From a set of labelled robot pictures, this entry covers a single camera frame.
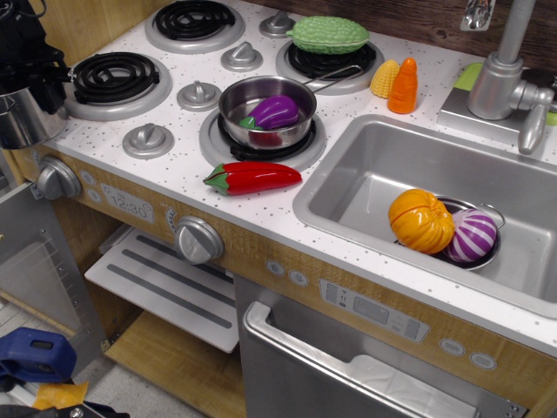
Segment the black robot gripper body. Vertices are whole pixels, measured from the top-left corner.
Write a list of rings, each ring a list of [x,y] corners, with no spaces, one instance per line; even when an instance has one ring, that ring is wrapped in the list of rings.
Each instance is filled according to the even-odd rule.
[[[1,2],[1,93],[27,89],[41,110],[54,114],[64,104],[72,70],[64,53],[45,41],[42,5],[36,12],[28,1]]]

